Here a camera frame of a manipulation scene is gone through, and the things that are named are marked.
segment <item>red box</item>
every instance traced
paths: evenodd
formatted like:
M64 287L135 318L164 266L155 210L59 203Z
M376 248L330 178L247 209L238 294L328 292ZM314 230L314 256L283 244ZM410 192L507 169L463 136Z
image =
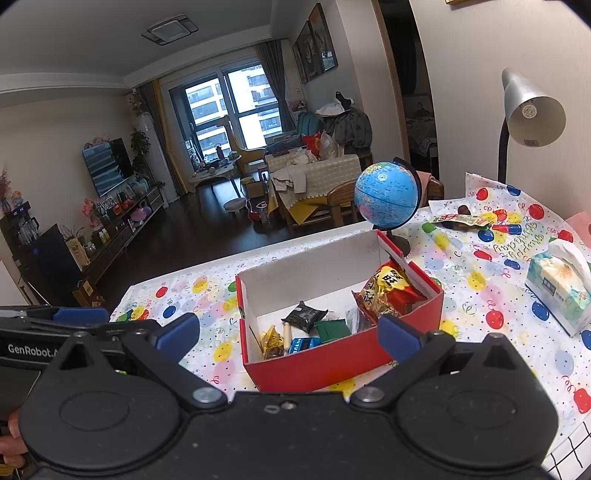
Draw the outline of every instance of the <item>red box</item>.
M255 339L271 324L282 334L282 318L300 300L310 307L336 312L356 306L351 290L359 291L380 265L392 256L412 284L426 297L402 317L421 332L436 330L441 320L443 291L380 231L361 232L326 245L271 261L236 276L241 311L242 362L260 391L314 391L386 364L391 357L377 338L377 328L333 342L263 360Z

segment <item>black snack package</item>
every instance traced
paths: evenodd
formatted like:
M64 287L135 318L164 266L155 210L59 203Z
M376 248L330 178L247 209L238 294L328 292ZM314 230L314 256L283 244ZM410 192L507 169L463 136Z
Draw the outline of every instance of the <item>black snack package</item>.
M322 320L328 312L328 310L316 310L308 307L303 300L300 300L298 306L292 310L287 318L281 319L281 321L310 333L314 324Z

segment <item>curtain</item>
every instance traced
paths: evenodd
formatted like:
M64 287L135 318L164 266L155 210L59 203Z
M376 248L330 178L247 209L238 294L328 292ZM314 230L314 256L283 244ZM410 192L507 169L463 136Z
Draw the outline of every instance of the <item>curtain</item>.
M271 90L279 106L279 119L284 132L295 130L296 125L291 117L285 101L285 70L283 68L283 53L281 40L271 40L255 45L265 75L271 85Z
M167 135L167 125L164 116L164 108L162 105L162 97L160 94L160 83L158 80L146 83L137 88L139 98L144 104L145 110L152 116L154 121L154 129L156 130L156 136L162 146L162 152L164 153L164 159L170 170L170 176L173 178L174 188L179 195L184 195L189 190L187 188L184 177L181 174L182 170L177 167L177 163L174 159L174 154L170 149L170 142Z

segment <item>tissue box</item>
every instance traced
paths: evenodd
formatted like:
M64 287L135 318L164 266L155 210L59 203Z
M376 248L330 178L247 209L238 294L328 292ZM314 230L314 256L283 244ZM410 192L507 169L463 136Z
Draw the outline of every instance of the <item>tissue box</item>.
M533 291L564 330L573 336L591 320L591 296L577 271L548 252L530 262L525 285Z

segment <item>clothes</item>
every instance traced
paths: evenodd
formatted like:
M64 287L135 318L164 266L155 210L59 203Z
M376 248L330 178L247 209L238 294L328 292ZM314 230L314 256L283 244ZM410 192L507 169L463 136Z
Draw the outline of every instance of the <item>clothes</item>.
M306 170L302 165L288 165L271 173L271 177L275 188L281 192L286 192L288 186L294 193L306 192Z
M345 147L345 154L368 154L372 142L369 118L361 110L351 107L337 117L327 117L326 133L334 135L335 140Z

